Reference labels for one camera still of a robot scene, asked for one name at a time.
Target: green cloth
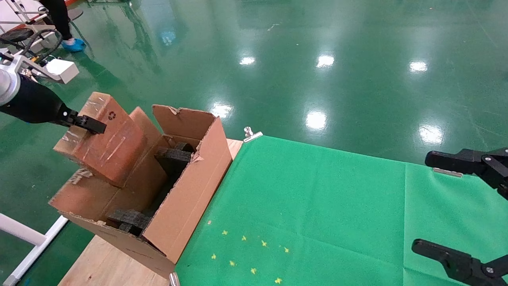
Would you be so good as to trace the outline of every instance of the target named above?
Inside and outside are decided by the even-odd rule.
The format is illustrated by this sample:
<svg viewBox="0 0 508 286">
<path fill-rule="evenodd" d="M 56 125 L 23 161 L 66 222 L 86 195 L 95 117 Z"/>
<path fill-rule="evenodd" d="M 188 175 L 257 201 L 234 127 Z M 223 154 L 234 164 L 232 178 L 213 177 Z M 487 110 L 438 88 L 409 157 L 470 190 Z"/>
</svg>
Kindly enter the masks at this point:
<svg viewBox="0 0 508 286">
<path fill-rule="evenodd" d="M 242 146 L 176 272 L 183 286 L 457 285 L 412 241 L 489 261 L 508 253 L 507 207 L 476 177 L 262 136 Z"/>
</svg>

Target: wooden tabletop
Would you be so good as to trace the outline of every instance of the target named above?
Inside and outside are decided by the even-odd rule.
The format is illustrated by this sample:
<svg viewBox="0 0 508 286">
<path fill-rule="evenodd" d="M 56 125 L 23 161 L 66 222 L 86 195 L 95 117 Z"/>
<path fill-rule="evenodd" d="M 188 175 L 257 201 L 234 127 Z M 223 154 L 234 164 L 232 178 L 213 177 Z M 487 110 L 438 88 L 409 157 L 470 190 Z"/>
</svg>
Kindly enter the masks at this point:
<svg viewBox="0 0 508 286">
<path fill-rule="evenodd" d="M 235 159 L 243 142 L 228 139 Z M 58 286 L 168 286 L 167 279 L 95 236 Z"/>
</svg>

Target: green epoxy floor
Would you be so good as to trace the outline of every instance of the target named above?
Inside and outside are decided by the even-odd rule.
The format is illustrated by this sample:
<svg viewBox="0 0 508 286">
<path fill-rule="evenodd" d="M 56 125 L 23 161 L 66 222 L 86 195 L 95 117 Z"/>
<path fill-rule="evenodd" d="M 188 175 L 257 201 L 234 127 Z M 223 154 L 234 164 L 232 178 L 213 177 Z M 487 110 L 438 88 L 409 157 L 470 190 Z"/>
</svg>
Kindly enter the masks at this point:
<svg viewBox="0 0 508 286">
<path fill-rule="evenodd" d="M 80 74 L 47 84 L 79 109 L 91 92 L 131 111 L 209 110 L 254 131 L 423 164 L 430 150 L 507 146 L 504 0 L 134 0 L 78 4 Z M 45 232 L 47 201 L 77 166 L 65 129 L 0 115 L 0 212 Z M 21 285 L 56 285 L 92 235 L 67 225 Z M 30 246 L 0 232 L 0 280 Z"/>
</svg>

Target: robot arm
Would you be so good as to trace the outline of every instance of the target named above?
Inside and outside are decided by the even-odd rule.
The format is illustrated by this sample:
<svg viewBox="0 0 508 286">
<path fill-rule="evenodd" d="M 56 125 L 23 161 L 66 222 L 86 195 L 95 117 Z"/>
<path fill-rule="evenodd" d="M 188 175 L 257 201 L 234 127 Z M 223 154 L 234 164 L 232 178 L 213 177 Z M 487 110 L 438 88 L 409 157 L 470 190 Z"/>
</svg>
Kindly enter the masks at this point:
<svg viewBox="0 0 508 286">
<path fill-rule="evenodd" d="M 43 68 L 22 55 L 16 55 L 6 62 L 9 61 L 9 65 L 0 65 L 0 112 L 28 123 L 49 122 L 66 127 L 76 125 L 92 134 L 104 133 L 106 124 L 88 116 L 78 116 L 77 111 L 68 108 L 49 88 L 23 74 L 27 70 L 24 66 L 27 66 L 50 80 L 67 83 L 77 74 L 73 64 L 65 67 L 61 74 L 53 74 L 47 70 L 49 64 Z"/>
<path fill-rule="evenodd" d="M 508 148 L 482 152 L 462 149 L 457 154 L 431 151 L 425 158 L 429 167 L 475 174 L 508 200 Z M 502 278 L 508 275 L 508 255 L 487 263 L 470 254 L 430 241 L 416 239 L 414 253 L 440 262 L 449 278 L 471 286 L 507 286 Z"/>
</svg>

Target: cardboard box flap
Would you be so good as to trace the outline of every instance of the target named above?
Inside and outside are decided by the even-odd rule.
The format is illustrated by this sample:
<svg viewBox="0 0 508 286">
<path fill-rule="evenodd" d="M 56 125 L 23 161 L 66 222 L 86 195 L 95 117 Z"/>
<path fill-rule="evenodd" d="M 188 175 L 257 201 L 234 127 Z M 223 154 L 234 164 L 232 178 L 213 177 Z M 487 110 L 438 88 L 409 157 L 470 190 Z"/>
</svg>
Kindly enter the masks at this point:
<svg viewBox="0 0 508 286">
<path fill-rule="evenodd" d="M 178 135 L 164 135 L 164 139 L 166 139 L 171 148 L 174 148 L 178 142 L 186 142 L 197 150 L 199 143 L 201 143 L 201 139 L 187 138 Z"/>
<path fill-rule="evenodd" d="M 215 120 L 211 113 L 154 104 L 153 115 L 167 135 L 178 135 L 193 139 L 202 139 Z"/>
<path fill-rule="evenodd" d="M 136 123 L 141 130 L 143 130 L 146 137 L 146 145 L 148 147 L 144 150 L 144 152 L 149 151 L 153 145 L 158 143 L 159 138 L 162 136 L 161 132 L 139 106 L 134 108 L 131 114 L 129 114 L 129 117 L 132 118 L 134 123 Z"/>
<path fill-rule="evenodd" d="M 107 226 L 103 221 L 88 220 L 66 212 L 60 212 L 60 214 L 73 223 L 97 234 L 162 277 L 169 277 L 169 274 L 175 269 L 175 264 L 157 249 L 129 233 Z"/>
<path fill-rule="evenodd" d="M 232 161 L 220 118 L 215 119 L 204 136 L 200 156 L 203 160 L 187 165 L 143 233 L 172 261 L 180 257 Z M 199 204 L 203 197 L 208 197 L 206 204 Z"/>
<path fill-rule="evenodd" d="M 87 219 L 100 219 L 103 209 L 119 189 L 86 169 L 77 170 L 49 201 L 59 211 L 75 213 Z"/>
</svg>

